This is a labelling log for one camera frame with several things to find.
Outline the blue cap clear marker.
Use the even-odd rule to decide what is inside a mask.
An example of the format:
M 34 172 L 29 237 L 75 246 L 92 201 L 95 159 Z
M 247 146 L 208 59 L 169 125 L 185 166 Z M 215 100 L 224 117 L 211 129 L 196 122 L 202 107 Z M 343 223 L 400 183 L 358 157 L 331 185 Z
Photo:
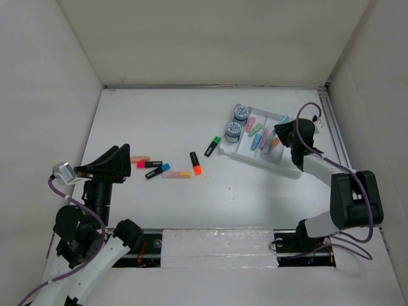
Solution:
M 285 115 L 279 122 L 279 124 L 285 124 L 289 120 L 289 116 Z

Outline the orange cap clear marker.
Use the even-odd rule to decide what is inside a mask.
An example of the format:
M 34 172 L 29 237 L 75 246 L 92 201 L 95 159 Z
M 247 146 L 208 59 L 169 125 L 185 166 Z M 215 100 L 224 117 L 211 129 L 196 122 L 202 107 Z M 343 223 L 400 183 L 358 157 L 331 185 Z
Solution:
M 280 140 L 279 140 L 279 138 L 278 137 L 275 137 L 274 139 L 273 139 L 273 143 L 272 143 L 272 147 L 270 148 L 270 150 L 267 152 L 265 149 L 263 149 L 263 153 L 264 154 L 267 154 L 267 153 L 269 153 L 271 150 L 273 150 L 276 146 L 278 146 L 279 144 L 280 144 Z

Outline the purple translucent marker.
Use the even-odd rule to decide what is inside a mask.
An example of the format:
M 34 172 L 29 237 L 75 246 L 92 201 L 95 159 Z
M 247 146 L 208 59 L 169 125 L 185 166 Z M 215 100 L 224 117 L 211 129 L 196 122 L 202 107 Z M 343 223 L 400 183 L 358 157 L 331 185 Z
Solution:
M 266 128 L 264 128 L 264 130 L 263 130 L 263 134 L 262 134 L 261 141 L 260 141 L 260 144 L 259 144 L 259 150 L 263 150 L 263 149 L 264 149 L 265 143 L 266 143 L 267 138 L 268 138 L 268 134 L 269 134 L 269 128 L 266 127 Z

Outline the green eraser case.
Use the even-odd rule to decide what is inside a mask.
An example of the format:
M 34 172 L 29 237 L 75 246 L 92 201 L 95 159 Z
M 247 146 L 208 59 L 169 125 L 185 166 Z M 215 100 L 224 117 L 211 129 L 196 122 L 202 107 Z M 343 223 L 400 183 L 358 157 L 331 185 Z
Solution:
M 248 136 L 253 137 L 255 134 L 260 132 L 263 129 L 263 125 L 261 123 L 257 123 L 249 132 Z

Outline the blue eraser case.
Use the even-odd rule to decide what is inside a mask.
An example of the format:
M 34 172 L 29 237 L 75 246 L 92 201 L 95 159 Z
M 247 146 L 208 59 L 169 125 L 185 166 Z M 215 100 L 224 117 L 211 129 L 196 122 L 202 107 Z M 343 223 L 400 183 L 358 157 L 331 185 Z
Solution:
M 261 142 L 261 139 L 262 139 L 262 136 L 259 133 L 254 135 L 253 141 L 251 143 L 251 150 L 252 151 L 255 151 L 257 149 L 258 145 Z

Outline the pink eraser case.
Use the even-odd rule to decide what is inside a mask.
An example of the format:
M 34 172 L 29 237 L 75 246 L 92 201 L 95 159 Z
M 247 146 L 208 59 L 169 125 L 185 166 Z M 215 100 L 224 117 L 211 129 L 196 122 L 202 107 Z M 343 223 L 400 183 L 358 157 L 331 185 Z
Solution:
M 255 121 L 256 121 L 256 118 L 255 118 L 255 117 L 249 117 L 249 119 L 248 119 L 248 121 L 247 121 L 247 124 L 246 124 L 246 127 L 245 127 L 245 132 L 246 132 L 246 133 L 250 133 L 250 132 L 251 132 L 251 129 L 252 129 L 252 127 L 253 127 Z

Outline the blue patterned tape roll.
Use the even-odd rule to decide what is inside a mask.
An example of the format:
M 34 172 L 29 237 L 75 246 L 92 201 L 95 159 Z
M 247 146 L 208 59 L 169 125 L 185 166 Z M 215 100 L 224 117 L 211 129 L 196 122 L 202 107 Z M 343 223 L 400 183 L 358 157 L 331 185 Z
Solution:
M 233 120 L 240 123 L 246 123 L 249 118 L 250 111 L 246 106 L 238 105 L 233 112 Z

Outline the yellow cap translucent marker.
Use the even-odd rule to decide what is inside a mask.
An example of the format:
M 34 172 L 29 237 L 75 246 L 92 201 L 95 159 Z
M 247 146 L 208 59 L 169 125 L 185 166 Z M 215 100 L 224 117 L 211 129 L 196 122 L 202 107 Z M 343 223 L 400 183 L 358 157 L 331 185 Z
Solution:
M 166 171 L 162 173 L 164 179 L 190 179 L 191 172 L 188 171 Z

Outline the green cap black highlighter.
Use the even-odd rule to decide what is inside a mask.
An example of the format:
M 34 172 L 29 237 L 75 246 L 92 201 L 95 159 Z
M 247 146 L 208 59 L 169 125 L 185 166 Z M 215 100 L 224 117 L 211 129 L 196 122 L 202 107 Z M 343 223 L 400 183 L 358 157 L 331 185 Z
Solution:
M 218 146 L 219 142 L 221 141 L 221 138 L 219 136 L 216 136 L 210 143 L 210 145 L 207 147 L 204 155 L 206 157 L 210 157 L 211 154 L 214 152 L 216 147 Z

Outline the orange cap black highlighter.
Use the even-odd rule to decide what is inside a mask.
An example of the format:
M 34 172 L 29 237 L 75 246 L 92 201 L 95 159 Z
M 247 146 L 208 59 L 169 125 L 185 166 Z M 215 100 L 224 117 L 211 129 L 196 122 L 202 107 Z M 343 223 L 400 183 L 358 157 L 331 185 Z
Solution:
M 190 155 L 191 162 L 192 162 L 192 165 L 193 165 L 194 174 L 195 175 L 201 175 L 202 174 L 202 169 L 201 169 L 200 162 L 198 160 L 198 156 L 196 155 L 195 152 L 190 152 L 189 155 Z

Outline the green cap clear marker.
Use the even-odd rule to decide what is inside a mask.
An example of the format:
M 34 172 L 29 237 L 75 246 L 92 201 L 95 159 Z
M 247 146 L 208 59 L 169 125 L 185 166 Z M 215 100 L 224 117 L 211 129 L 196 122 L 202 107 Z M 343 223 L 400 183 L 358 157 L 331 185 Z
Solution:
M 272 131 L 269 135 L 268 135 L 268 138 L 267 138 L 267 141 L 266 141 L 266 144 L 265 144 L 265 147 L 264 147 L 264 149 L 268 152 L 269 150 L 270 150 L 270 148 L 273 146 L 272 145 L 272 143 L 273 143 L 273 139 L 275 138 L 275 132 L 274 131 Z

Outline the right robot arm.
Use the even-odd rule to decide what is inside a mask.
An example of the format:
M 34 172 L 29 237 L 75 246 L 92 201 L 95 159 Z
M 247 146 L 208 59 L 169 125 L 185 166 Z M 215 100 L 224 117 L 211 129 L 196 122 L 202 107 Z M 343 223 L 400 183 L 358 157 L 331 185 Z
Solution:
M 359 244 L 371 241 L 374 226 L 384 219 L 374 173 L 342 166 L 315 148 L 315 125 L 311 120 L 278 124 L 275 132 L 283 146 L 290 149 L 293 164 L 330 188 L 328 211 L 298 223 L 294 237 L 297 248 L 309 251 L 318 240 L 332 235 Z

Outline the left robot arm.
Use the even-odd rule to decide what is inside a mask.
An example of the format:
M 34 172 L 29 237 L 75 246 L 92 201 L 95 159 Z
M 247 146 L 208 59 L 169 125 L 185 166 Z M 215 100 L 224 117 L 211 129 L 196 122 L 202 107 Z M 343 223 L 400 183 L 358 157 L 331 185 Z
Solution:
M 31 305 L 84 305 L 91 291 L 127 253 L 144 250 L 143 230 L 129 219 L 107 226 L 114 184 L 131 175 L 130 146 L 113 146 L 95 161 L 52 168 L 48 185 L 68 201 L 55 217 L 60 241 L 50 280 L 35 289 Z

